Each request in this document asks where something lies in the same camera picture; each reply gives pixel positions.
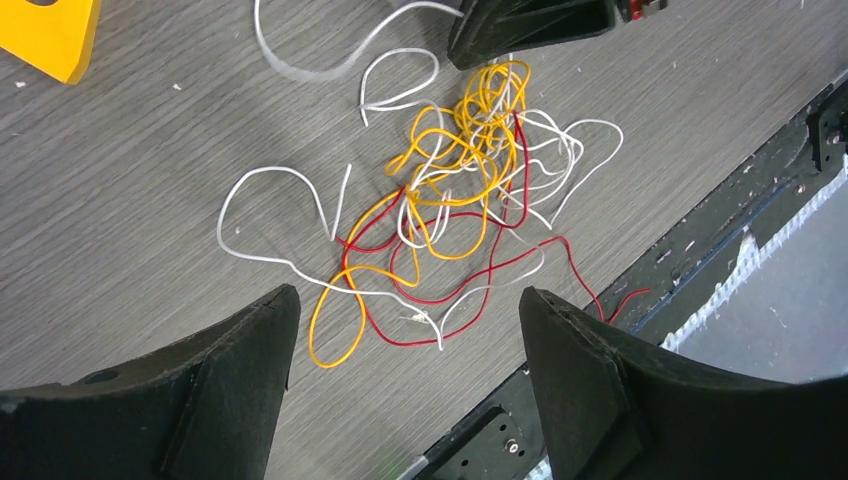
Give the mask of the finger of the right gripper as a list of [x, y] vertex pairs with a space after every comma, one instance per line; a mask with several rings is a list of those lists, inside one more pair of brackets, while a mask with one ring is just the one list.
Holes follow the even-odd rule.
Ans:
[[616, 26], [607, 0], [466, 0], [451, 29], [447, 57], [468, 70], [519, 51], [583, 40]]

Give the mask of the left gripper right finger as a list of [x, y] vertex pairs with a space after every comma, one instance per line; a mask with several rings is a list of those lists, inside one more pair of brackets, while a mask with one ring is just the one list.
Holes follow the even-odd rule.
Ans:
[[525, 289], [519, 318], [556, 479], [843, 479], [847, 380], [690, 360]]

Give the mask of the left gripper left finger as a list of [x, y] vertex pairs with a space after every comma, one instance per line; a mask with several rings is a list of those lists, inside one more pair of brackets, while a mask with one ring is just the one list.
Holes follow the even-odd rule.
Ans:
[[229, 318], [67, 385], [1, 395], [5, 479], [260, 479], [299, 331], [282, 285]]

